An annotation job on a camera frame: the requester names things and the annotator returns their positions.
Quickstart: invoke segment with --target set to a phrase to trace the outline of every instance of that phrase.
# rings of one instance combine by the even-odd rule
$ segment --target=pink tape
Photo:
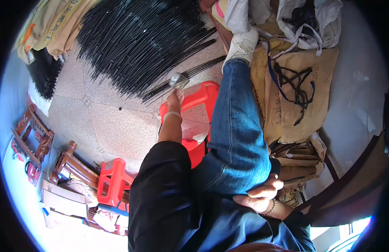
[[[217,2],[215,2],[215,8],[217,10],[217,14],[220,16],[220,17],[225,17],[224,13],[222,12],[221,8],[219,7],[219,4],[218,4],[219,0],[217,0]]]

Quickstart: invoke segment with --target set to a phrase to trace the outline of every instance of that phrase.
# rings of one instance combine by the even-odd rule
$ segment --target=person
[[[249,64],[255,28],[233,36],[202,162],[182,142],[182,93],[130,191],[129,251],[315,251],[303,214],[275,199],[283,182],[263,140]]]

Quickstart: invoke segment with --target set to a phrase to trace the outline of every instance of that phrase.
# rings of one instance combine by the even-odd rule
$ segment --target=carved wooden chair
[[[46,154],[49,153],[55,133],[47,129],[42,123],[36,114],[36,109],[36,105],[30,103],[24,113],[24,116],[18,122],[17,127],[12,129],[12,131],[19,147],[23,150],[26,156],[29,157],[31,162],[40,169]],[[36,134],[39,134],[42,139],[35,153],[25,143],[32,129]]]

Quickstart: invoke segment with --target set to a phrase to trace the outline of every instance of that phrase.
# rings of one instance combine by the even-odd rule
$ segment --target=wrist
[[[180,105],[172,105],[172,106],[168,107],[168,112],[178,112],[178,113],[180,113],[181,110],[182,110],[182,106],[180,106]]]
[[[268,216],[269,214],[271,214],[272,211],[274,210],[276,204],[277,204],[277,202],[275,199],[269,200],[269,205],[268,205],[267,209],[265,211],[261,212],[260,215]]]

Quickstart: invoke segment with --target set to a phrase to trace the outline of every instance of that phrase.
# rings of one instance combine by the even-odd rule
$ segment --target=white sneaker
[[[227,58],[222,64],[222,69],[224,68],[225,63],[232,58],[241,58],[250,64],[258,39],[259,32],[254,27],[251,27],[250,31],[245,33],[235,33],[231,40]]]

